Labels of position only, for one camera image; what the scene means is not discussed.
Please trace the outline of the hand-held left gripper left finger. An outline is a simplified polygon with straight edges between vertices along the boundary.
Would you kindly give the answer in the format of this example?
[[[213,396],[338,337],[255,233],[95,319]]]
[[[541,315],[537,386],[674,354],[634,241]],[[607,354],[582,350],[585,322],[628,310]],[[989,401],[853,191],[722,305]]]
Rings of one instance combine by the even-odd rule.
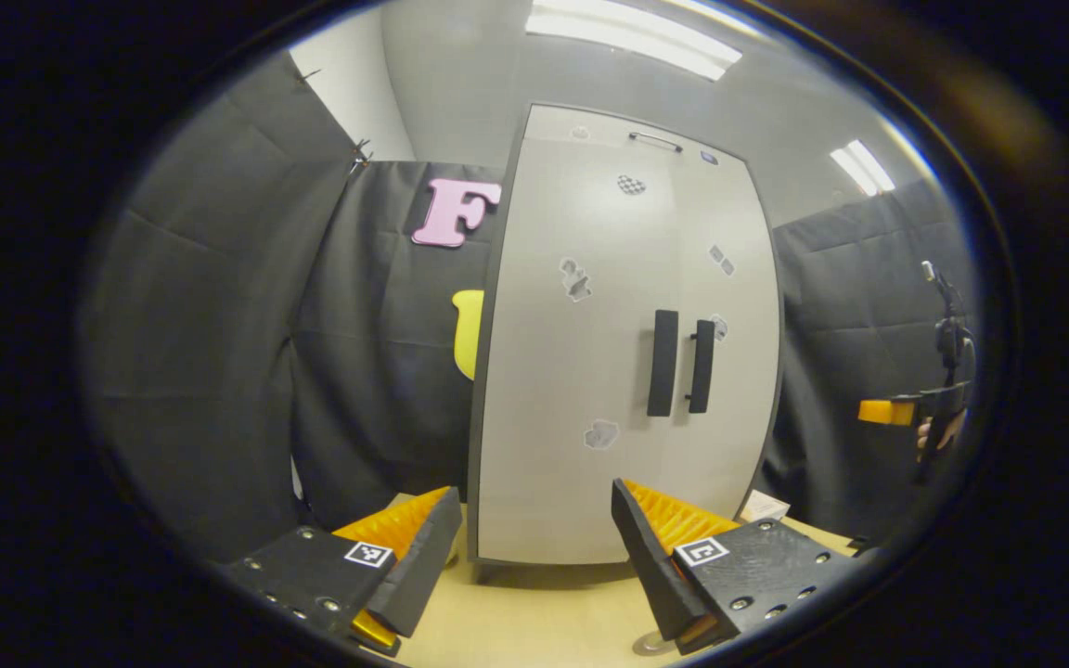
[[[301,525],[219,568],[241,599],[316,641],[396,657],[419,630],[462,523],[443,486],[336,530]]]

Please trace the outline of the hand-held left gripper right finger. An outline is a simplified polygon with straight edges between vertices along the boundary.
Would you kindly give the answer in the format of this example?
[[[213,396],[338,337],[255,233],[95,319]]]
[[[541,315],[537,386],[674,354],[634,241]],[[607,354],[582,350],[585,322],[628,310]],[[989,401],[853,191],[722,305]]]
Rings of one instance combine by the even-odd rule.
[[[659,634],[682,655],[802,621],[858,564],[784,521],[726,519],[623,478],[611,481],[611,524]]]

